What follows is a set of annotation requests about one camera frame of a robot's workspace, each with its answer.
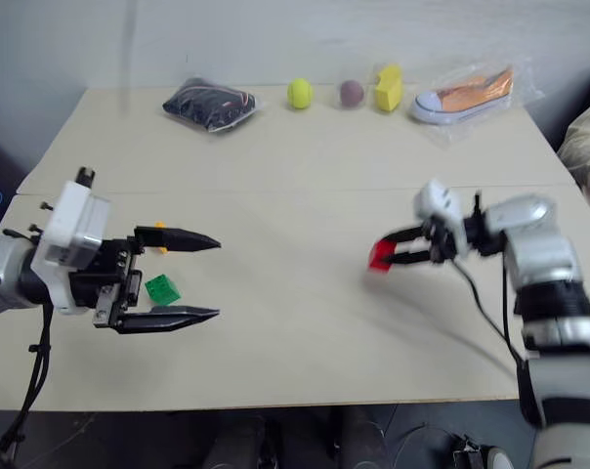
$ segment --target wall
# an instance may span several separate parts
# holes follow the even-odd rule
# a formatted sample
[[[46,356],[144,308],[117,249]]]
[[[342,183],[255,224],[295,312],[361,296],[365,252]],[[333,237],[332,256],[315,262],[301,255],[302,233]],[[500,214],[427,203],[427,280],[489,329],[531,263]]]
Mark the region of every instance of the wall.
[[[0,148],[28,171],[85,87],[331,82],[524,54],[551,140],[590,84],[590,0],[0,0]]]

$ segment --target orange sneaker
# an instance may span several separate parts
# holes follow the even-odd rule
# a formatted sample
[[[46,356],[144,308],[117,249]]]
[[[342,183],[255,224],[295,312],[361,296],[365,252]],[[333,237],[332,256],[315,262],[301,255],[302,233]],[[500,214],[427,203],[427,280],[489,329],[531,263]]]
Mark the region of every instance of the orange sneaker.
[[[420,93],[410,112],[430,124],[453,124],[510,102],[513,71],[508,67],[490,77],[474,76],[452,88]]]

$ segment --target brown ball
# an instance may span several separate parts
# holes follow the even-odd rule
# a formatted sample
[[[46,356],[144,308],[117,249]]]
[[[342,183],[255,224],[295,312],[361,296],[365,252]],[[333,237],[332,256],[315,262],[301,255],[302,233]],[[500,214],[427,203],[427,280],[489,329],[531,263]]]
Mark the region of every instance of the brown ball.
[[[347,80],[341,84],[341,105],[344,107],[356,107],[364,99],[364,89],[355,80]]]

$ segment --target white table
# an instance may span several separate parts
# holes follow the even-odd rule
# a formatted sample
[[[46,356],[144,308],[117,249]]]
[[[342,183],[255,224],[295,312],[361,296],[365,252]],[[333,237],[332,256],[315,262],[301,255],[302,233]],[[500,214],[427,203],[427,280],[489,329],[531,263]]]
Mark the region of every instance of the white table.
[[[493,203],[527,188],[486,188]],[[472,188],[460,190],[470,209]],[[590,210],[571,186],[544,187],[575,243],[590,294]],[[182,304],[221,315],[172,333],[120,336],[92,315],[55,315],[52,366],[35,408],[153,410],[485,400],[517,395],[514,364],[450,267],[368,274],[385,232],[413,223],[415,190],[115,194],[107,236],[164,220],[224,248],[150,250],[139,268],[165,273]],[[40,197],[17,196],[3,222],[43,224]],[[486,309],[500,323],[500,265],[472,257]],[[148,307],[145,291],[140,305]],[[0,408],[23,399],[37,310],[0,315]],[[519,338],[515,320],[513,334]]]
[[[165,273],[181,304],[219,317],[172,333],[119,336],[90,314],[56,315],[52,367],[35,408],[153,410],[257,405],[513,398],[514,364],[449,267],[366,271],[381,235],[414,223],[412,198],[433,176],[460,188],[470,210],[522,192],[552,196],[575,243],[590,294],[590,209],[524,110],[437,147],[395,112],[339,111],[330,88],[296,112],[284,87],[251,88],[269,102],[225,135],[163,114],[172,89],[90,90],[20,187],[3,227],[45,225],[80,165],[112,201],[107,235],[162,220],[224,248],[157,250],[144,278]],[[500,322],[498,259],[468,267]],[[142,291],[140,307],[148,308]],[[36,310],[0,315],[0,408],[21,405],[40,330]],[[519,346],[519,323],[513,333]]]

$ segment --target green cube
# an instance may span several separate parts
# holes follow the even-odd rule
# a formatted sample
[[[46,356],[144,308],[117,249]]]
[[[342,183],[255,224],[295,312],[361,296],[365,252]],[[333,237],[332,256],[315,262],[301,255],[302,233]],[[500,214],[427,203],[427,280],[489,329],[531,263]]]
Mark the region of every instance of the green cube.
[[[166,275],[161,275],[146,281],[147,293],[154,303],[161,306],[167,306],[180,298],[178,288],[171,279]]]

